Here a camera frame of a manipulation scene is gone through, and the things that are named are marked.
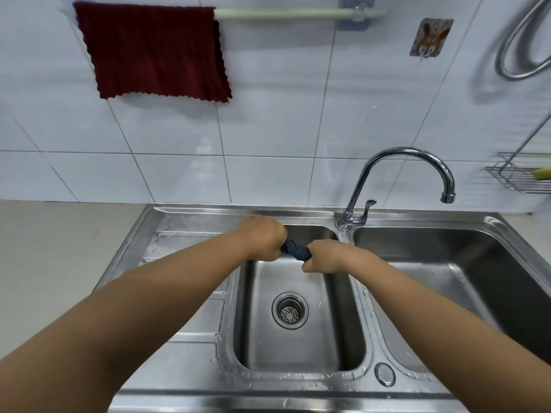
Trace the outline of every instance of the drain hole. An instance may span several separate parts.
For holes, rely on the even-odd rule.
[[[272,313],[280,326],[296,329],[306,321],[308,305],[299,294],[289,291],[276,297],[272,304]]]

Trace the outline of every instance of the pale green rod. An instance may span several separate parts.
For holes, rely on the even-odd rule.
[[[214,9],[216,20],[334,19],[366,20],[386,14],[380,9]]]

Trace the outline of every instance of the faucet handle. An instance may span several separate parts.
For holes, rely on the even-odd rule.
[[[352,219],[352,223],[355,225],[355,226],[363,226],[365,225],[365,222],[368,221],[368,213],[369,213],[369,209],[371,208],[371,206],[373,206],[374,204],[377,204],[377,200],[368,200],[365,202],[365,210],[364,210],[364,213],[363,215],[361,215],[360,217],[355,217]]]

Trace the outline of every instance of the person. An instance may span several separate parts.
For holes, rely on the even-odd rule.
[[[286,236],[275,219],[252,216],[105,285],[0,361],[2,410],[106,411],[226,276],[249,259],[275,260]],[[308,248],[302,270],[345,271],[364,284],[471,412],[551,411],[551,366],[519,344],[367,250],[331,239]]]

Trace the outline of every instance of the metal flexible hose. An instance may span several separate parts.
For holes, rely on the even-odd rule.
[[[507,35],[505,40],[502,42],[495,58],[495,71],[503,79],[507,81],[525,80],[551,67],[551,55],[547,57],[545,61],[539,63],[534,62],[529,58],[530,45],[532,44],[536,31],[545,18],[547,7],[550,2],[551,0],[537,0],[528,13],[519,21],[519,23],[517,23],[515,27],[513,27],[509,35]],[[509,72],[505,66],[505,57],[513,40],[523,28],[525,29],[520,36],[519,45],[517,48],[517,60],[519,62],[521,72],[519,74],[513,74]]]

